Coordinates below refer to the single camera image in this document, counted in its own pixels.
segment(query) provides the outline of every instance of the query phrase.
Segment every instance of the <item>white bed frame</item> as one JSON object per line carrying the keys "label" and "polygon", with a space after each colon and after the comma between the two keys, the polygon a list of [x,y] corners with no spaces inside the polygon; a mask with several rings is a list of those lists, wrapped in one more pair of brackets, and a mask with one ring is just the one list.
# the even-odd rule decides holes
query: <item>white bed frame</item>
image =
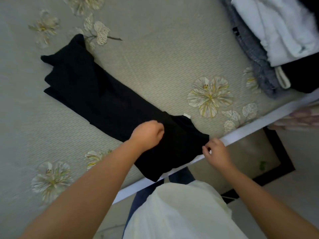
{"label": "white bed frame", "polygon": [[[242,138],[244,138],[245,136],[256,132],[257,130],[273,123],[274,121],[277,121],[278,119],[289,115],[291,112],[297,110],[300,107],[303,107],[307,104],[309,104],[310,102],[313,102],[315,100],[319,99],[319,88],[317,90],[315,90],[314,92],[305,95],[303,98],[296,100],[296,101],[292,101],[289,102],[288,104],[283,105],[282,107],[268,113],[267,115],[253,121],[250,124],[247,124],[241,128],[236,129],[235,131],[227,134],[226,136],[222,137],[221,140],[223,141],[223,143],[228,146],[229,144],[232,144]],[[168,177],[169,175],[177,172],[178,170],[181,170],[183,168],[185,168],[186,166],[193,164],[195,162],[197,162],[198,160],[201,160],[204,158],[204,155],[198,155],[193,161],[179,167],[176,169],[172,169],[171,171],[164,173],[159,180]],[[117,203],[123,199],[125,199],[126,197],[129,197],[130,195],[148,187],[149,185],[153,184],[154,182],[147,179],[147,178],[143,178],[129,186],[127,186],[124,189],[121,189],[118,193],[117,196],[115,198],[115,200],[113,201],[114,203]]]}

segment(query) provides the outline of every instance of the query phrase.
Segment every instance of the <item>left hand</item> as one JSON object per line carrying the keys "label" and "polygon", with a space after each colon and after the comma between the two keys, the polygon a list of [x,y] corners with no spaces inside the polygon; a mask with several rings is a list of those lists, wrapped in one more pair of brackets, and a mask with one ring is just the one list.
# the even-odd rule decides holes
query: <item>left hand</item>
{"label": "left hand", "polygon": [[138,125],[129,140],[135,142],[145,152],[160,142],[164,135],[164,125],[152,120]]}

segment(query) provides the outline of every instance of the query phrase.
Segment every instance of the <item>pile of clothes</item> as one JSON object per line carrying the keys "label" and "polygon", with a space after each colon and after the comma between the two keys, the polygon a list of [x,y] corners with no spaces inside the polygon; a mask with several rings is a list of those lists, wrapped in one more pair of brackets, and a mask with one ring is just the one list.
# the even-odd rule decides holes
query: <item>pile of clothes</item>
{"label": "pile of clothes", "polygon": [[287,89],[319,87],[319,7],[316,0],[221,0],[236,40],[272,98]]}

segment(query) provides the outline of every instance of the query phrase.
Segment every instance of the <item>flower pattern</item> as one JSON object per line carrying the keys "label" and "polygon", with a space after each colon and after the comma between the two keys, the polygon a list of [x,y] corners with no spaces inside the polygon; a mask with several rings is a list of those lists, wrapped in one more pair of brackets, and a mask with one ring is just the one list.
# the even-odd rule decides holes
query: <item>flower pattern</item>
{"label": "flower pattern", "polygon": [[257,79],[253,76],[252,68],[247,67],[243,73],[244,75],[249,75],[249,77],[246,79],[246,88],[250,89],[254,94],[261,93]]}
{"label": "flower pattern", "polygon": [[221,113],[231,120],[227,120],[224,123],[224,131],[225,133],[231,132],[236,128],[239,128],[245,124],[247,124],[250,120],[256,118],[258,108],[256,103],[250,103],[244,106],[241,110],[243,116],[245,117],[244,120],[241,120],[241,116],[237,111],[229,110],[229,111],[222,111]]}
{"label": "flower pattern", "polygon": [[32,179],[31,188],[35,193],[42,193],[46,204],[54,201],[73,182],[70,166],[64,162],[45,162],[37,171],[39,174]]}
{"label": "flower pattern", "polygon": [[212,80],[201,77],[193,83],[193,90],[187,95],[187,102],[193,107],[199,107],[202,116],[216,116],[218,107],[227,107],[233,103],[228,81],[223,77]]}
{"label": "flower pattern", "polygon": [[40,12],[40,19],[35,25],[28,25],[29,29],[36,31],[36,43],[40,48],[50,44],[50,36],[56,35],[55,29],[59,27],[59,19],[52,16],[47,10]]}
{"label": "flower pattern", "polygon": [[104,0],[64,0],[64,2],[76,16],[83,16],[89,10],[98,10],[104,4]]}
{"label": "flower pattern", "polygon": [[106,153],[105,151],[89,151],[87,152],[84,157],[85,160],[88,161],[86,169],[91,169],[94,165],[96,165],[98,162],[102,161],[102,159],[112,152],[111,149],[108,150]]}
{"label": "flower pattern", "polygon": [[81,28],[73,28],[68,32],[68,36],[72,38],[76,34],[83,34],[85,42],[90,50],[94,50],[95,43],[93,40],[96,40],[98,45],[104,45],[107,43],[107,39],[119,40],[122,41],[120,38],[114,38],[108,36],[109,32],[111,31],[108,27],[106,27],[102,22],[96,21],[93,24],[93,14],[91,13],[83,23],[83,27],[85,32]]}

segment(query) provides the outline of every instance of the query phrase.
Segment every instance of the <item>blue jeans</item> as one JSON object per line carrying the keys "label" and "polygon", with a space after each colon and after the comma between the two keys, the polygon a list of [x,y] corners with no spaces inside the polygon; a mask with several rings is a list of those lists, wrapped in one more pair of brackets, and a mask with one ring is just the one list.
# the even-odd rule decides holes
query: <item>blue jeans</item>
{"label": "blue jeans", "polygon": [[[190,182],[193,182],[195,180],[192,173],[189,171],[187,167],[170,175],[168,178],[169,178],[169,181],[172,183],[183,184],[183,185],[188,185]],[[133,213],[146,201],[147,197],[154,192],[156,187],[162,184],[164,184],[163,179],[136,193],[130,212],[129,212],[129,216],[127,218],[127,221],[124,227],[124,231]]]}

